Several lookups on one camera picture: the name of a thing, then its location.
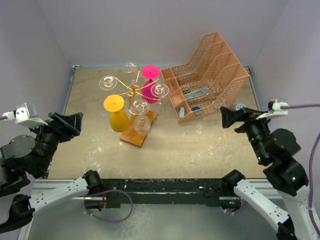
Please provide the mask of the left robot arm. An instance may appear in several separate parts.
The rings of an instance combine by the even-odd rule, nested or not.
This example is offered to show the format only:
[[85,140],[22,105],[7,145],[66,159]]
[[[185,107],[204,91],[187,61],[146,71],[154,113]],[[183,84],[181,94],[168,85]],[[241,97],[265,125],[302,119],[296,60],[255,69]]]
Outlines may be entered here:
[[104,191],[96,170],[89,170],[72,182],[35,195],[21,194],[34,178],[46,175],[60,143],[78,137],[83,114],[61,115],[51,112],[51,119],[36,122],[29,119],[27,128],[36,134],[22,134],[0,148],[0,232],[6,233],[29,224],[33,217],[69,199],[98,196]]

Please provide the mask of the pink plastic wine glass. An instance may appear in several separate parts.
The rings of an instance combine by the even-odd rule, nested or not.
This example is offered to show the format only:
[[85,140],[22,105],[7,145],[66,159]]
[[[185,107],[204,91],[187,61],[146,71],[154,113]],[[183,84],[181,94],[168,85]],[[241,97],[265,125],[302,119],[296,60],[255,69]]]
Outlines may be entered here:
[[155,84],[155,81],[160,76],[160,69],[155,65],[147,65],[142,69],[142,76],[147,79],[141,89],[142,99],[149,104],[157,102],[157,98],[151,93],[151,88]]

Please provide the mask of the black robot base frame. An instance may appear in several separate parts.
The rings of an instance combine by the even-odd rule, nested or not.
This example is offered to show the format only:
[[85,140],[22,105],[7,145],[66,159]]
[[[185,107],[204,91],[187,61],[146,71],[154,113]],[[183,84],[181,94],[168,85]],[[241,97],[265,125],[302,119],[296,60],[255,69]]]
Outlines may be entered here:
[[232,170],[222,178],[174,179],[102,179],[89,170],[84,175],[89,194],[102,197],[103,207],[120,208],[124,204],[204,205],[239,209],[241,201],[234,187],[245,176]]

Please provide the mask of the clear wine glass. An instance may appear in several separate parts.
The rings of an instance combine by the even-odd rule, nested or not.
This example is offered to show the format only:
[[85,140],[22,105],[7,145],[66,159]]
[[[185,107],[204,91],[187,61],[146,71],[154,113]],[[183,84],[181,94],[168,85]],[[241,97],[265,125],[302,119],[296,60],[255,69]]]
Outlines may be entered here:
[[122,71],[127,76],[129,76],[129,80],[130,80],[131,85],[135,85],[138,82],[141,71],[140,71],[139,66],[135,62],[133,62],[133,61],[126,62],[122,66]]
[[99,80],[99,87],[104,91],[113,90],[117,84],[117,78],[111,75],[104,76]]
[[133,120],[134,129],[142,136],[146,136],[150,132],[151,121],[147,116],[149,110],[149,103],[142,98],[133,99],[129,106],[129,112],[135,116]]

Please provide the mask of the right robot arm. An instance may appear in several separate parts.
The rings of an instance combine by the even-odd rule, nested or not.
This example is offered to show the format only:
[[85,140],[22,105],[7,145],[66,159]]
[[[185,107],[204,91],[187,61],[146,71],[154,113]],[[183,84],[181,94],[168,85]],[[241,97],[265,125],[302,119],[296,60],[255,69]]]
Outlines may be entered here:
[[270,132],[268,127],[271,119],[288,115],[289,109],[287,103],[276,101],[269,103],[267,111],[220,108],[224,129],[242,123],[234,131],[247,135],[258,164],[266,167],[263,173],[281,196],[286,210],[260,193],[238,170],[223,177],[222,190],[252,206],[272,226],[277,239],[318,240],[320,219],[313,206],[312,174],[293,157],[301,147],[291,131],[279,128]]

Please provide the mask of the clear champagne flute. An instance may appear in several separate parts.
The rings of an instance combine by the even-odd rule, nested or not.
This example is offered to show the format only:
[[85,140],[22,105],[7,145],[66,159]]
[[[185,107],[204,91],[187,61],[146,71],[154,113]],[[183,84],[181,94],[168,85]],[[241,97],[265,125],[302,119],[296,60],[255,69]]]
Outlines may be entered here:
[[169,87],[165,83],[155,83],[152,85],[150,92],[156,100],[156,107],[161,110],[163,106],[163,98],[169,94]]

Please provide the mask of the yellow plastic wine glass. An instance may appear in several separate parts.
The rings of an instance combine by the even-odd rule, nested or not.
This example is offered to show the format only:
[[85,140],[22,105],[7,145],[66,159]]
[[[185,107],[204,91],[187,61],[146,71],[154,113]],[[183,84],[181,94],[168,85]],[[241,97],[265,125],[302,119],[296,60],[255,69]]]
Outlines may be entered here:
[[110,95],[104,100],[103,106],[110,113],[109,123],[111,129],[117,133],[126,131],[130,121],[124,111],[125,100],[123,97],[117,94]]

